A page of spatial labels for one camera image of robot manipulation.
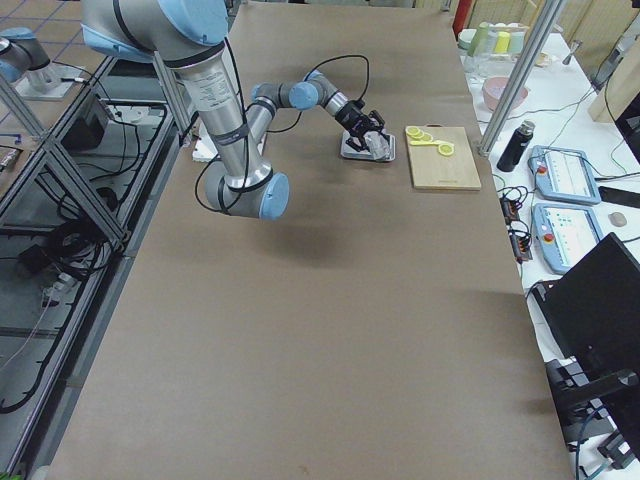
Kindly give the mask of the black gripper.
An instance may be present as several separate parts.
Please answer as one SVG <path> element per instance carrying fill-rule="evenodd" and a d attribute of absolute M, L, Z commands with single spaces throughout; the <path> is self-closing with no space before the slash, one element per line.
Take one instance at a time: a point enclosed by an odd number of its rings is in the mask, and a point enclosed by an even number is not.
<path fill-rule="evenodd" d="M 347 153 L 368 152 L 368 144 L 389 144 L 385 120 L 377 110 L 372 110 L 367 116 L 362 111 L 364 106 L 365 102 L 362 100 L 349 100 L 334 116 L 335 120 L 345 129 L 342 132 L 342 149 Z"/>

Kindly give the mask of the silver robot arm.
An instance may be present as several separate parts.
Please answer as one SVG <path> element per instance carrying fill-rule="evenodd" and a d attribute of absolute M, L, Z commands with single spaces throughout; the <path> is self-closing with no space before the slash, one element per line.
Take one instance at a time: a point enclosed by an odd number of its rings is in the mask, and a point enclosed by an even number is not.
<path fill-rule="evenodd" d="M 349 99 L 317 70 L 297 83 L 260 84 L 243 105 L 240 82 L 223 61 L 222 1 L 86 1 L 82 30 L 90 48 L 138 63 L 159 58 L 182 80 L 217 153 L 205 180 L 215 212 L 276 220 L 286 211 L 289 180 L 258 147 L 281 108 L 320 106 L 343 127 L 347 148 L 377 162 L 394 157 L 395 139 L 378 112 L 365 114 L 362 100 Z"/>

